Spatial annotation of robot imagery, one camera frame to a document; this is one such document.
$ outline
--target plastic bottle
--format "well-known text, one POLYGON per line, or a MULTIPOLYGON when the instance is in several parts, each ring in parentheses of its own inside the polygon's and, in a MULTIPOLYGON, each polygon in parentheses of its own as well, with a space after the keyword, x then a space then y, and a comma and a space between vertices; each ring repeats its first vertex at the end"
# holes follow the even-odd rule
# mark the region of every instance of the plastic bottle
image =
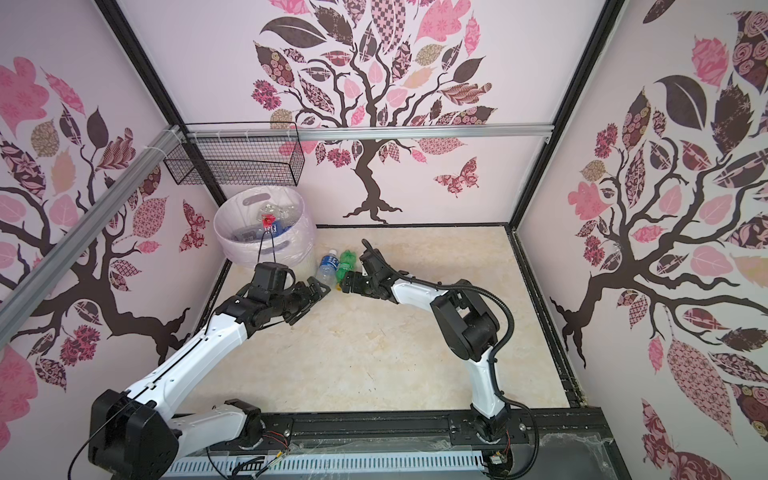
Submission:
POLYGON ((339 268, 339 252, 331 249, 327 255, 320 261, 320 266, 317 267, 317 273, 315 278, 320 283, 325 283, 327 286, 336 285, 336 269, 339 268))
POLYGON ((357 262, 357 254, 351 250, 344 250, 339 258, 339 269, 336 271, 336 281, 341 283, 344 280, 344 276, 347 272, 355 269, 355 263, 357 262))

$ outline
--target wallpaper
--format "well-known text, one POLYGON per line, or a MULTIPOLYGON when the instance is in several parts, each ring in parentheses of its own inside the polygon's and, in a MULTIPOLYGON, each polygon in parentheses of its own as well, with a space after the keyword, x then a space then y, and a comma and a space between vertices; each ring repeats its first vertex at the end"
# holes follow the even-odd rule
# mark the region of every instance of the wallpaper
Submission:
POLYGON ((756 7, 631 5, 521 229, 633 478, 765 475, 768 12, 756 7), (555 229, 560 250, 541 241, 555 229))
MULTIPOLYGON (((548 123, 602 6, 579 3, 257 0, 228 9, 187 2, 185 12, 176 2, 122 6, 188 121, 270 121, 274 128, 295 121, 317 129, 548 123), (161 31, 194 39, 179 56, 161 31), (208 59, 204 73, 190 76, 198 55, 208 59)), ((298 189, 318 223, 508 221, 540 142, 304 141, 298 189)), ((277 160, 291 152, 286 144, 277 160)))
MULTIPOLYGON (((39 9, 16 5, 0 25, 0 298, 164 128, 95 6, 39 9), (43 31, 48 44, 32 48, 43 31)), ((4 473, 29 478, 45 435, 58 446, 35 475, 64 475, 93 400, 183 345, 223 260, 207 235, 215 209, 204 187, 178 187, 158 166, 2 349, 4 473)), ((85 463, 78 478, 107 476, 85 463)))

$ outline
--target trash bin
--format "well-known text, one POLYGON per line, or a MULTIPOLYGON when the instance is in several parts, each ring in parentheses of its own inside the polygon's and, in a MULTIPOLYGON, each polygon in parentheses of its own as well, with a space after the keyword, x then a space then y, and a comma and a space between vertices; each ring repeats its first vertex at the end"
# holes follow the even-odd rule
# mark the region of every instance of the trash bin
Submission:
MULTIPOLYGON (((274 253, 278 263, 296 266, 312 251, 315 244, 315 223, 304 199, 289 187, 264 185, 249 188, 230 198, 214 216, 214 231, 226 256, 232 263, 254 268, 259 258, 261 235, 255 233, 262 225, 262 209, 272 204, 294 207, 298 220, 287 229, 270 226, 274 232, 274 253)), ((263 237, 261 261, 273 261, 270 234, 263 237)))

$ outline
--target wire basket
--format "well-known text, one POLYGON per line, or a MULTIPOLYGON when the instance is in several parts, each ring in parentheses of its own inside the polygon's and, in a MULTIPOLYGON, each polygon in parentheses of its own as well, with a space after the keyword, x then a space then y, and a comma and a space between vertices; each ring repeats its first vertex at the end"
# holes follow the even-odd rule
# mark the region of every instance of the wire basket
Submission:
MULTIPOLYGON (((204 124, 230 128, 236 123, 204 124)), ((165 166, 178 185, 204 184, 193 161, 202 160, 219 185, 299 184, 304 168, 299 131, 294 122, 247 122, 269 124, 271 130, 198 131, 187 134, 165 158, 165 166)))

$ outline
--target butterfly decal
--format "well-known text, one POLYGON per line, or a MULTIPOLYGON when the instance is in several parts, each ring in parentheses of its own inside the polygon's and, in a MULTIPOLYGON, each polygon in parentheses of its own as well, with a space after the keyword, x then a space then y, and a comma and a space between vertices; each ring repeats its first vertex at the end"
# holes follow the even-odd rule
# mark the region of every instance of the butterfly decal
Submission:
POLYGON ((435 181, 448 187, 448 192, 458 198, 458 192, 464 190, 464 187, 478 186, 478 176, 475 173, 475 170, 478 169, 477 159, 477 157, 470 159, 457 177, 455 175, 438 175, 435 177, 435 181))
POLYGON ((205 220, 203 214, 196 214, 194 208, 186 200, 184 200, 184 216, 187 218, 187 223, 190 224, 190 229, 181 237, 180 252, 205 245, 203 230, 205 230, 205 224, 210 222, 210 220, 205 220))

